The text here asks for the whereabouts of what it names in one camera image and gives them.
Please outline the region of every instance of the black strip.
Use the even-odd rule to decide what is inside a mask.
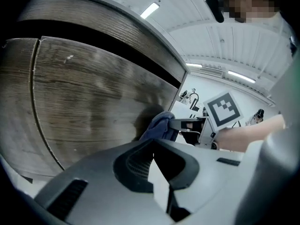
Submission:
[[[33,183],[33,179],[32,178],[28,178],[28,177],[25,177],[25,176],[22,176],[24,177],[28,182],[30,182],[31,184]]]
[[[192,105],[190,106],[190,108],[189,109],[192,109],[193,108],[193,106],[194,106],[194,103],[196,102],[196,98],[193,100],[193,103],[192,103]]]
[[[175,222],[179,222],[191,214],[185,208],[181,208],[178,206],[178,203],[176,201],[176,197],[174,194],[174,189],[172,189],[171,186],[170,186],[170,191],[169,191],[168,205],[167,205],[166,213],[169,214],[169,216]]]
[[[88,183],[83,180],[72,181],[48,207],[47,211],[64,221],[87,185]]]
[[[225,163],[225,164],[232,165],[232,166],[240,165],[240,161],[231,160],[231,159],[227,159],[227,158],[224,158],[224,157],[218,158],[217,162]]]
[[[114,37],[85,26],[52,20],[28,20],[17,22],[11,31],[13,32],[8,35],[8,38],[40,39],[42,36],[48,36],[89,44],[141,66],[177,89],[181,85],[181,83],[164,68],[141,52]]]
[[[31,98],[31,106],[32,106],[32,111],[33,111],[33,116],[34,116],[34,119],[36,121],[36,125],[37,125],[37,129],[41,135],[41,138],[46,146],[46,148],[48,149],[49,153],[51,154],[52,158],[56,161],[56,163],[58,164],[58,166],[64,170],[63,166],[60,164],[59,160],[56,158],[56,156],[54,155],[54,153],[52,152],[46,138],[45,138],[45,135],[43,133],[43,130],[42,130],[42,127],[41,127],[41,124],[39,122],[39,119],[38,119],[38,113],[37,113],[37,108],[36,108],[36,103],[35,103],[35,99],[34,99],[34,92],[33,92],[33,71],[34,71],[34,66],[35,66],[35,62],[36,62],[36,55],[37,55],[37,52],[38,52],[38,48],[39,48],[39,41],[37,41],[36,43],[36,46],[34,48],[34,51],[32,53],[32,63],[30,65],[30,79],[29,79],[29,88],[30,88],[30,98]]]
[[[0,46],[6,43],[9,32],[13,31],[13,24],[17,20],[19,14],[23,11],[26,3],[30,0],[0,0],[1,11],[1,32]]]
[[[181,121],[181,123],[180,123],[180,126],[181,126],[181,128],[182,129],[187,129],[188,127],[187,127],[187,124],[188,123],[191,123],[191,122],[184,122],[184,121]]]
[[[222,12],[220,11],[220,8],[219,8],[219,1],[218,0],[205,0],[205,2],[209,6],[209,8],[210,8],[212,14],[214,15],[216,21],[218,23],[224,22],[223,14],[222,14]]]

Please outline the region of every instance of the person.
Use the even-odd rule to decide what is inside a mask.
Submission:
[[[224,11],[242,23],[251,18],[270,18],[279,12],[291,26],[292,43],[299,44],[298,0],[223,0],[222,3]],[[218,149],[245,152],[251,142],[264,140],[270,133],[284,128],[284,118],[279,114],[252,126],[222,129],[215,141]]]
[[[255,124],[262,122],[263,114],[264,114],[264,110],[259,109],[258,112],[256,114],[254,114],[253,116],[251,116],[250,119],[245,123],[246,126],[251,126],[251,125],[255,125]]]
[[[299,39],[300,26],[295,13],[298,0],[223,0],[221,5],[230,17],[241,23],[253,18],[270,18],[279,12],[293,29],[294,39]]]
[[[191,94],[195,93],[196,89],[192,88],[191,90],[185,90],[181,95],[180,95],[180,102],[187,105],[188,103],[192,103],[191,100]]]

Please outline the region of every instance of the wood grain surface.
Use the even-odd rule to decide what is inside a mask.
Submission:
[[[146,55],[179,82],[185,69],[146,28],[112,8],[88,0],[31,0],[19,17],[75,23],[108,34]]]
[[[66,168],[138,139],[177,89],[144,68],[76,41],[42,37],[34,98],[43,133]]]
[[[21,175],[48,180],[62,170],[51,156],[33,114],[30,74],[37,39],[11,39],[0,61],[0,151]]]

